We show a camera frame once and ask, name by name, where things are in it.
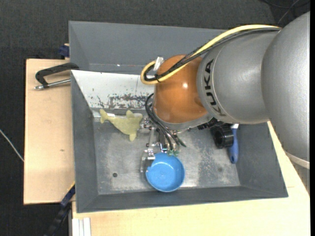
gray bin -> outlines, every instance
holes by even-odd
[[[140,74],[157,56],[189,53],[221,32],[69,22],[70,58],[85,71]],[[106,87],[95,88],[95,94],[102,90]],[[266,123],[240,125],[236,165],[225,149],[215,147],[208,130],[195,128],[181,134],[187,144],[179,155],[186,171],[184,184],[175,192],[161,193],[139,171],[148,136],[140,135],[131,143],[111,123],[100,124],[95,113],[102,103],[91,107],[73,74],[71,95],[78,212],[287,197]],[[145,114],[143,109],[137,112]]]

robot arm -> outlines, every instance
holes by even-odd
[[[283,29],[245,27],[250,30],[235,35],[239,28],[232,29],[166,60],[151,79],[146,75],[154,63],[145,67],[142,81],[156,84],[153,112],[173,130],[213,118],[230,124],[270,120],[283,148],[308,160],[310,12]]]

black cable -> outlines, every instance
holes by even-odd
[[[264,2],[264,3],[266,3],[266,4],[270,5],[270,6],[274,6],[274,7],[281,8],[281,9],[289,9],[289,8],[292,7],[292,5],[289,6],[289,7],[288,6],[282,6],[282,5],[278,5],[278,4],[275,4],[275,3],[271,3],[271,2],[269,2],[267,0],[258,0],[258,1]],[[302,6],[306,5],[306,4],[301,4],[301,5],[297,6],[296,8],[302,7]]]
[[[170,130],[168,130],[162,123],[160,123],[160,121],[154,116],[154,113],[153,111],[151,110],[151,107],[152,107],[152,103],[149,104],[149,100],[152,98],[154,94],[150,94],[145,102],[145,109],[146,109],[146,112],[150,118],[150,120],[156,124],[161,132],[163,133],[163,135],[166,137],[167,141],[169,142],[170,144],[170,149],[173,150],[173,145],[172,145],[172,142],[171,140],[169,139],[169,136],[175,141],[175,143],[179,146],[180,142],[178,141],[178,139],[172,134],[172,132]]]
[[[300,0],[295,1],[286,11],[286,13],[279,19],[278,24],[284,19],[284,17],[289,13],[289,11],[294,7],[295,4],[297,4]]]

blue cup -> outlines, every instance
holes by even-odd
[[[182,162],[175,156],[158,153],[147,168],[146,177],[149,184],[158,191],[172,192],[177,190],[185,178]]]

